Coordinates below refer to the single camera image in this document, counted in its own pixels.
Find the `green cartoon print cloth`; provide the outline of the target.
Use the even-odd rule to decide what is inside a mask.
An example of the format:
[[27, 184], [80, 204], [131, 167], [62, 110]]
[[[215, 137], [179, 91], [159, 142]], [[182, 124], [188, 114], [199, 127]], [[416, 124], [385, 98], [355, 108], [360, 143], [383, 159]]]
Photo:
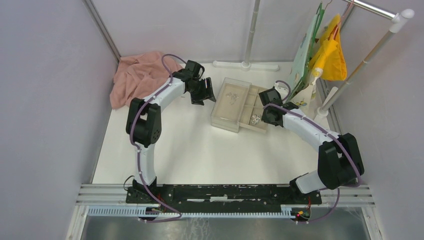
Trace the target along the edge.
[[288, 76], [291, 89], [288, 100], [291, 100], [305, 86], [310, 45], [312, 43], [312, 37], [316, 29], [318, 18], [319, 14], [316, 13], [312, 18], [307, 31], [303, 35], [302, 41], [296, 52], [294, 61], [292, 63], [291, 73]]

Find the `beige compartment tray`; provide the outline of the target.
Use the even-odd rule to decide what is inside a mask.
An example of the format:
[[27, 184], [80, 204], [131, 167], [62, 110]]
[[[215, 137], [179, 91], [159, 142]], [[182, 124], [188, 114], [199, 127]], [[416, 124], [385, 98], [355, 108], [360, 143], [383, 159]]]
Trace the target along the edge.
[[263, 114], [263, 105], [261, 103], [259, 93], [267, 90], [267, 88], [251, 85], [248, 90], [242, 113], [239, 119], [241, 128], [249, 129], [265, 134], [268, 124], [264, 123], [261, 118]]

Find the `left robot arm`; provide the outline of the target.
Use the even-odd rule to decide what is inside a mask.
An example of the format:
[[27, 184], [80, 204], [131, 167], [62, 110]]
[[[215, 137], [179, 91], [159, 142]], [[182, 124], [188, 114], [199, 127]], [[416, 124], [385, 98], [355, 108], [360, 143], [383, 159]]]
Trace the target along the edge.
[[189, 93], [193, 105], [202, 106], [205, 100], [216, 101], [212, 80], [203, 78], [204, 72], [200, 63], [188, 60], [185, 67], [172, 72], [159, 89], [130, 102], [125, 130], [136, 151], [137, 175], [133, 188], [145, 204], [151, 204], [157, 198], [154, 150], [162, 134], [162, 111], [185, 93]]

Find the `yellow garment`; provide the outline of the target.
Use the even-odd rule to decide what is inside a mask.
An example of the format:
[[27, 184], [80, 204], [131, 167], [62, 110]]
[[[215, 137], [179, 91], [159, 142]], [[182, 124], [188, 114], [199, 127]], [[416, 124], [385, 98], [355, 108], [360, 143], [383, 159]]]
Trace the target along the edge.
[[347, 65], [341, 44], [341, 16], [335, 15], [318, 41], [319, 48], [309, 61], [311, 80], [344, 81]]

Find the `clear acrylic box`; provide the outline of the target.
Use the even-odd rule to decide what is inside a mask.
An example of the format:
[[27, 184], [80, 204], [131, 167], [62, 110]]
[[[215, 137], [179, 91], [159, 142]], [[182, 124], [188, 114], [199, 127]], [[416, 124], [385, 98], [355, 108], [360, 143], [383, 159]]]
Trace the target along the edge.
[[211, 112], [211, 125], [238, 133], [240, 118], [251, 83], [233, 78], [224, 78]]

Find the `green hanger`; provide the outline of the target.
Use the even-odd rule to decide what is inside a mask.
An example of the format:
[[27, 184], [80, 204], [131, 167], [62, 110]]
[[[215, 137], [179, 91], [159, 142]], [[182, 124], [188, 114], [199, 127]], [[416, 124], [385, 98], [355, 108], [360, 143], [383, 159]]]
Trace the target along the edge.
[[318, 40], [317, 40], [317, 35], [320, 32], [320, 28], [321, 28], [321, 23], [323, 20], [325, 14], [325, 10], [323, 7], [323, 2], [321, 1], [317, 10], [316, 10], [316, 19], [313, 22], [313, 28], [312, 28], [312, 35], [311, 35], [311, 41], [309, 44], [309, 48], [308, 48], [308, 52], [307, 52], [307, 63], [309, 63], [309, 61], [312, 59], [313, 54], [314, 54], [314, 48], [315, 45], [317, 44]]

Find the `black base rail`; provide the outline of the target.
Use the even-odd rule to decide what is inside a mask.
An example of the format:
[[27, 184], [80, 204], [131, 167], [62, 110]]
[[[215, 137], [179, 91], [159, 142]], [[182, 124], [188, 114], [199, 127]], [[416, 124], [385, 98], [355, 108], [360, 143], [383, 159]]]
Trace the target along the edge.
[[318, 191], [300, 193], [286, 184], [158, 184], [125, 188], [127, 204], [157, 204], [165, 213], [278, 213], [281, 206], [322, 204]]

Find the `pink crumpled cloth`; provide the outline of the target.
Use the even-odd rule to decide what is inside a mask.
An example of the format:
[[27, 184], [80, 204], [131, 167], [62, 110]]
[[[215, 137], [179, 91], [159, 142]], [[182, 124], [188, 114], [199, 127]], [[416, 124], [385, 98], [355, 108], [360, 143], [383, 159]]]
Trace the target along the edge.
[[151, 51], [120, 58], [109, 95], [112, 109], [129, 106], [133, 98], [143, 99], [158, 90], [169, 78], [165, 67], [172, 73], [182, 69], [170, 56], [162, 61], [163, 55], [160, 51]]

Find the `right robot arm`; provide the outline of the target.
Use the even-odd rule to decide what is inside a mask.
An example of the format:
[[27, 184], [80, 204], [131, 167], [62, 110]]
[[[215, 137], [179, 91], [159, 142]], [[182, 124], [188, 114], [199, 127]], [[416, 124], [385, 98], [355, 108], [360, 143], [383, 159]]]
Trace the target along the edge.
[[289, 199], [302, 204], [309, 193], [361, 182], [365, 169], [356, 138], [324, 129], [296, 104], [284, 103], [273, 87], [258, 94], [263, 105], [261, 120], [297, 134], [318, 153], [317, 169], [290, 181]]

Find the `cream cartoon print garment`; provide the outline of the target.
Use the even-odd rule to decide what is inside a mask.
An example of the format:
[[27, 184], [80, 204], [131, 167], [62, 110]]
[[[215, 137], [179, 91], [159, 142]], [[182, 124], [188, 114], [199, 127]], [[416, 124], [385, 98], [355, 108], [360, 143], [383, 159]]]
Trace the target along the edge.
[[292, 99], [291, 103], [298, 106], [305, 114], [310, 111], [310, 105], [312, 101], [313, 91], [316, 88], [316, 81], [323, 74], [323, 69], [315, 67], [310, 70], [305, 79], [305, 87], [299, 91]]

